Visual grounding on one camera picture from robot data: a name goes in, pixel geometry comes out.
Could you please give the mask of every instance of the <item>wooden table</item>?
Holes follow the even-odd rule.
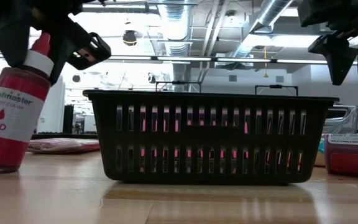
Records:
[[[0,223],[358,223],[358,178],[327,175],[288,187],[127,185],[98,152],[26,155],[0,174]]]

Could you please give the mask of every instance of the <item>black plastic basket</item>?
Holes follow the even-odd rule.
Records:
[[[337,98],[86,90],[106,175],[135,182],[307,181]]]

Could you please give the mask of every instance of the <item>ceiling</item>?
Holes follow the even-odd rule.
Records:
[[[189,39],[191,56],[199,56],[201,53],[213,6],[213,0],[195,1],[199,4],[193,6],[191,10],[191,36]],[[295,0],[283,13],[275,23],[272,34],[254,37],[254,45],[263,45],[264,47],[254,47],[250,52],[253,57],[324,60],[322,56],[310,54],[307,51],[307,47],[322,31],[319,27],[300,27],[296,12],[296,7],[300,2],[301,0]],[[261,3],[262,0],[230,1],[227,11],[232,12],[232,16],[225,16],[219,31],[219,40],[213,46],[212,55],[232,52],[241,44],[244,19],[246,15],[257,12]],[[159,15],[109,13],[108,8],[102,10],[105,12],[90,12],[94,7],[97,7],[100,11],[99,6],[89,5],[85,6],[88,12],[82,12],[77,16],[71,16],[71,18],[88,32],[99,34],[110,45],[113,55],[165,55],[162,21]],[[128,47],[122,42],[124,31],[129,29],[137,31],[138,43],[133,47]],[[30,35],[30,44],[32,44],[40,35],[40,31],[31,29]],[[5,66],[7,66],[6,62],[0,59],[0,71]],[[192,63],[192,66],[198,67],[198,64]],[[254,64],[252,68],[260,69],[262,67],[264,67],[264,64]],[[293,67],[296,66],[290,64],[269,65],[269,68],[289,69]],[[71,65],[66,65],[62,71],[67,88],[66,103],[75,104],[86,101],[81,92],[87,88],[152,90],[155,85],[148,81],[150,74],[155,75],[157,81],[162,81],[169,79],[171,72],[172,66],[165,63],[135,65],[133,63],[105,62],[83,71],[77,71]],[[74,82],[72,80],[73,75],[79,75],[81,81]]]

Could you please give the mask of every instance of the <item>white wall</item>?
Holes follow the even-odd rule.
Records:
[[[49,90],[38,119],[37,132],[62,132],[64,109],[65,84],[61,75],[56,84]]]
[[[256,85],[275,85],[276,76],[284,76],[284,83],[291,85],[291,74],[284,69],[267,70],[268,78],[264,78],[265,70],[234,70],[209,69],[202,85],[203,93],[233,93],[233,94],[255,94]],[[191,80],[197,81],[199,69],[191,69]],[[229,75],[237,75],[237,82],[229,82]],[[264,88],[262,95],[292,95],[288,90],[271,90]]]
[[[342,104],[358,105],[357,66],[351,68],[340,86],[332,85],[327,65],[305,66],[293,74],[292,81],[299,86],[300,95],[338,97]]]

